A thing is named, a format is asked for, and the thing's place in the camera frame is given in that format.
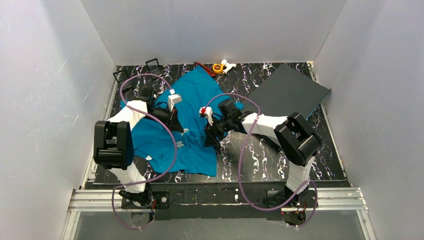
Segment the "blue garment cloth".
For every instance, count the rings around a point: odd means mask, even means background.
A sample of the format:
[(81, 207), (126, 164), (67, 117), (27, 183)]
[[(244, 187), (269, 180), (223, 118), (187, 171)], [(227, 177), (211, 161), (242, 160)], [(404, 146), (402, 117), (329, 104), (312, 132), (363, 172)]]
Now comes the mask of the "blue garment cloth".
[(216, 151), (204, 146), (207, 120), (199, 117), (199, 110), (209, 105), (218, 113), (218, 104), (229, 96), (223, 96), (217, 82), (199, 66), (180, 77), (172, 88), (182, 97), (182, 102), (176, 104), (178, 120), (184, 129), (189, 129), (185, 134), (174, 132), (173, 136), (176, 142), (183, 141), (184, 147), (177, 148), (160, 124), (144, 118), (131, 131), (134, 155), (150, 157), (148, 162), (156, 173), (184, 171), (215, 177)]

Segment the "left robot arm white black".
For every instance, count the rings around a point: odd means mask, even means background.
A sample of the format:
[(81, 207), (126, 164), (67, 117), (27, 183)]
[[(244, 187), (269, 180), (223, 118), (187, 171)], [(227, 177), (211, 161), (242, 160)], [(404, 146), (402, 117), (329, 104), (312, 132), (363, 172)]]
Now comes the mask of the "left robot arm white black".
[(169, 91), (166, 107), (156, 103), (157, 92), (145, 90), (141, 97), (130, 100), (125, 107), (108, 120), (99, 120), (94, 125), (94, 162), (112, 172), (130, 194), (141, 194), (146, 190), (147, 180), (133, 162), (134, 145), (132, 130), (142, 119), (157, 122), (167, 131), (175, 144), (174, 132), (183, 133), (178, 120), (176, 104), (182, 96), (174, 89)]

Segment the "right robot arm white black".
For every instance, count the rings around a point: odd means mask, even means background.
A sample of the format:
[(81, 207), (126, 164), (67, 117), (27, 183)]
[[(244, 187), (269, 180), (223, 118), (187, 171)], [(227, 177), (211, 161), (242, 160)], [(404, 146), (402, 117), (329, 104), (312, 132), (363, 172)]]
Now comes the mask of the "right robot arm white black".
[(199, 109), (199, 116), (207, 120), (204, 127), (206, 147), (218, 145), (229, 131), (265, 136), (277, 144), (289, 160), (285, 192), (296, 194), (297, 198), (307, 192), (312, 162), (322, 147), (322, 140), (300, 113), (266, 116), (253, 111), (242, 112), (230, 99), (220, 102), (218, 109), (220, 118), (214, 116), (210, 106)]

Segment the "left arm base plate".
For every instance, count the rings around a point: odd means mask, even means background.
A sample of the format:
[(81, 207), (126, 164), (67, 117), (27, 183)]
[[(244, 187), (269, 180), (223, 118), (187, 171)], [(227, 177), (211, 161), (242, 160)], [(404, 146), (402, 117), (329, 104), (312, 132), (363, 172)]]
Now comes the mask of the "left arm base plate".
[(150, 185), (140, 193), (131, 193), (120, 190), (118, 194), (122, 197), (122, 209), (168, 209), (170, 206), (169, 191), (153, 191)]

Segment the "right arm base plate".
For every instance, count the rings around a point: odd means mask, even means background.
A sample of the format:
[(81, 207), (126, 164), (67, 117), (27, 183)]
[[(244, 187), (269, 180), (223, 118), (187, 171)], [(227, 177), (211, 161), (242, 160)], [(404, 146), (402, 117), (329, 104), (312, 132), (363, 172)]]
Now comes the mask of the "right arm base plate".
[[(268, 208), (273, 208), (281, 205), (289, 199), (292, 193), (290, 190), (288, 193), (284, 191), (270, 191), (263, 203)], [(283, 208), (282, 219), (286, 225), (290, 227), (300, 228), (307, 224), (314, 216), (318, 208), (318, 193), (313, 189), (305, 189), (301, 194), (295, 195)]]

